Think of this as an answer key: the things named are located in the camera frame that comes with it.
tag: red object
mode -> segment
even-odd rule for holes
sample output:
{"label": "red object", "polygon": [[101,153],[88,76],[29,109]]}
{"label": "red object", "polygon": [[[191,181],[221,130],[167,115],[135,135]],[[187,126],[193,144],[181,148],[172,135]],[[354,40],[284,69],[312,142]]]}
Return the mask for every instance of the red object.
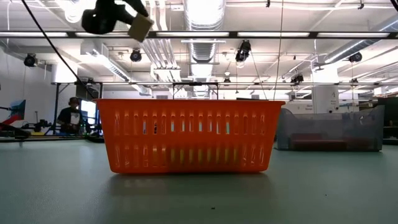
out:
{"label": "red object", "polygon": [[11,125],[13,122],[21,121],[21,120],[23,120],[22,116],[18,115],[18,114],[15,114],[15,115],[12,115],[7,120],[3,121],[2,124]]}
{"label": "red object", "polygon": [[283,101],[98,100],[117,173],[259,172]]}

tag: basket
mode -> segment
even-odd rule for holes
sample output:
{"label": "basket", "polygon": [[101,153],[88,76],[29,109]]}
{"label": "basket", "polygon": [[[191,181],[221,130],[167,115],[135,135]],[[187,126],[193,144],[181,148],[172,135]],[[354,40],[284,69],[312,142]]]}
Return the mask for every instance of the basket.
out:
{"label": "basket", "polygon": [[116,173],[260,172],[283,101],[98,100]]}
{"label": "basket", "polygon": [[353,113],[292,114],[282,108],[278,150],[380,151],[384,106]]}

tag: fluorescent light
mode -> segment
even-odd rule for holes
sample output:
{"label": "fluorescent light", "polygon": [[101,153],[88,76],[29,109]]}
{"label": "fluorescent light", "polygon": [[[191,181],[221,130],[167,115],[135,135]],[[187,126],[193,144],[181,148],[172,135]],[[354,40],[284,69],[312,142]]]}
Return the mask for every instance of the fluorescent light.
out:
{"label": "fluorescent light", "polygon": [[120,83],[120,82],[107,82],[107,83],[103,83],[103,85],[128,85],[130,83],[126,82],[126,83]]}
{"label": "fluorescent light", "polygon": [[170,82],[152,82],[152,83],[144,83],[144,82],[137,82],[138,85],[173,85],[173,83]]}
{"label": "fluorescent light", "polygon": [[387,37],[389,34],[385,32],[321,32],[317,37]]}
{"label": "fluorescent light", "polygon": [[87,32],[77,32],[75,33],[77,37],[128,37],[126,32],[110,32],[107,34],[91,34]]}
{"label": "fluorescent light", "polygon": [[192,32],[158,32],[156,33],[158,37],[227,37],[229,32],[202,32],[202,31],[192,31]]}
{"label": "fluorescent light", "polygon": [[183,44],[225,44],[225,40],[181,40]]}
{"label": "fluorescent light", "polygon": [[[48,37],[67,37],[66,32],[46,32]],[[44,37],[41,32],[0,32],[0,37]]]}
{"label": "fluorescent light", "polygon": [[308,37],[309,32],[238,32],[238,37]]}
{"label": "fluorescent light", "polygon": [[220,85],[254,85],[254,83],[251,83],[251,82],[247,82],[247,83],[244,83],[244,82],[237,82],[237,83],[219,82],[218,84],[220,84]]}

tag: person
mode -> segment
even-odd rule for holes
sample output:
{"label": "person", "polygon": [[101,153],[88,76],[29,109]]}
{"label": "person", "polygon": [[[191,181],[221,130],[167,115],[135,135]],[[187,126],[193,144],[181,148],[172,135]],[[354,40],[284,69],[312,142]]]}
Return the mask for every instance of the person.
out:
{"label": "person", "polygon": [[79,105],[79,98],[71,97],[69,99],[70,107],[61,110],[57,118],[57,123],[61,124],[60,134],[70,135],[79,133],[80,125],[83,124],[83,115],[78,110]]}

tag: ventilation duct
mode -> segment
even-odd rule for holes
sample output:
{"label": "ventilation duct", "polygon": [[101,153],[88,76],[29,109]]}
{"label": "ventilation duct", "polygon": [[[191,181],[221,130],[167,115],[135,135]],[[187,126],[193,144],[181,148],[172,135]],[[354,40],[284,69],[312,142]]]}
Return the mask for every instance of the ventilation duct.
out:
{"label": "ventilation duct", "polygon": [[[185,0],[184,13],[185,24],[188,30],[192,31],[213,31],[220,30],[223,25],[226,0]],[[209,64],[214,61],[216,53],[216,44],[190,43],[190,57],[192,62],[191,72],[196,81],[197,78],[208,78],[211,76],[213,66]],[[200,89],[198,96],[204,96],[202,86],[196,86]]]}
{"label": "ventilation duct", "polygon": [[[373,29],[371,29],[371,31],[373,31],[373,32],[397,32],[398,31],[398,16],[393,16],[390,19],[380,23],[376,27],[373,27]],[[363,50],[366,47],[369,47],[370,45],[373,45],[379,41],[380,41],[379,39],[353,40],[353,41],[349,42],[348,44],[335,50],[334,52],[326,55],[324,58],[325,63],[321,63],[320,65],[331,64],[331,63],[338,62],[344,58],[348,58],[349,56],[355,54],[356,52],[359,52],[360,50]]]}

